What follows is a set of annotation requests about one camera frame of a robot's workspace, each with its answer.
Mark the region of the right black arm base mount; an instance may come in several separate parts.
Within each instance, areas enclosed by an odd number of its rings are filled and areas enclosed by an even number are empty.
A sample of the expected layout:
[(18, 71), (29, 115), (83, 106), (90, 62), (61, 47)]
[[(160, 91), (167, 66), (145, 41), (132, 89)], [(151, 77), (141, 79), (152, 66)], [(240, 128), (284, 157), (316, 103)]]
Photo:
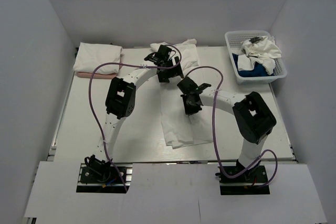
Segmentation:
[(249, 175), (243, 174), (236, 178), (227, 178), (221, 172), (215, 176), (219, 179), (222, 196), (270, 195), (269, 186), (263, 186), (268, 181), (264, 165), (258, 166)]

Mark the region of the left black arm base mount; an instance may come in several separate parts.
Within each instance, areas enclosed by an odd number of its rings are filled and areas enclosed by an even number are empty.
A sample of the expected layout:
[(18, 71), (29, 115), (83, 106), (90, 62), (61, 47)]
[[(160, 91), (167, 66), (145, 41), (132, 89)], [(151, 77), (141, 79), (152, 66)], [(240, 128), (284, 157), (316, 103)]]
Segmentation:
[(77, 193), (125, 194), (131, 184), (130, 165), (114, 167), (110, 162), (85, 157), (80, 166)]

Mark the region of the white cartoon print t-shirt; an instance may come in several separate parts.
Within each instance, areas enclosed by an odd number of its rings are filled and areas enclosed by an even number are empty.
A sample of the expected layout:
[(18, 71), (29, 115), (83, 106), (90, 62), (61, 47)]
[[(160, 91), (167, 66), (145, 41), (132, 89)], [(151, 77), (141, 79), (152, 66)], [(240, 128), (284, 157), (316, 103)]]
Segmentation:
[[(183, 74), (199, 66), (196, 39), (188, 39), (175, 47), (182, 53), (181, 67)], [(202, 70), (189, 75), (197, 85), (204, 83)], [(193, 115), (186, 115), (181, 91), (177, 84), (180, 77), (174, 77), (169, 83), (160, 83), (161, 124), (167, 146), (172, 149), (191, 145), (212, 143), (212, 107), (203, 106), (202, 110)]]

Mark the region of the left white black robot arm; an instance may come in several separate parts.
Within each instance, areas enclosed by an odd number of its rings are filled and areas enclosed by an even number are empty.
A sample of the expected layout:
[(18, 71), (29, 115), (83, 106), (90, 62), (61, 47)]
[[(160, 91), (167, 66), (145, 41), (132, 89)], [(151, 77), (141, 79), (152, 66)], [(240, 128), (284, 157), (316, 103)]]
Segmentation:
[(99, 122), (94, 111), (91, 97), (92, 79), (89, 80), (89, 105), (101, 133), (101, 139), (93, 155), (98, 160), (111, 164), (113, 163), (113, 148), (121, 126), (134, 110), (137, 89), (150, 78), (160, 73), (168, 73), (169, 78), (171, 77), (171, 72), (178, 72), (179, 76), (183, 74), (179, 60), (176, 63), (160, 61), (159, 63), (144, 62), (141, 65), (122, 63), (121, 66), (131, 67), (134, 70), (125, 77), (115, 77), (111, 80), (105, 101), (106, 120), (104, 125)]

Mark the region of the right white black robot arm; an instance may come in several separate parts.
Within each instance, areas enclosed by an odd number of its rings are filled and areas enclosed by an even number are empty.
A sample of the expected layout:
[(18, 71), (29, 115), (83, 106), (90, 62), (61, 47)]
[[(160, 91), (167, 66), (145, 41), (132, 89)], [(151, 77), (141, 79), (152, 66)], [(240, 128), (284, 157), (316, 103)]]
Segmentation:
[(262, 148), (271, 134), (277, 121), (261, 97), (255, 91), (248, 95), (239, 95), (219, 90), (191, 92), (181, 95), (187, 115), (195, 114), (202, 106), (211, 106), (213, 112), (220, 109), (235, 117), (243, 145), (236, 162), (237, 173), (229, 175), (221, 166), (221, 172), (228, 178), (239, 177), (250, 181), (256, 175), (255, 167), (259, 166), (263, 155)]

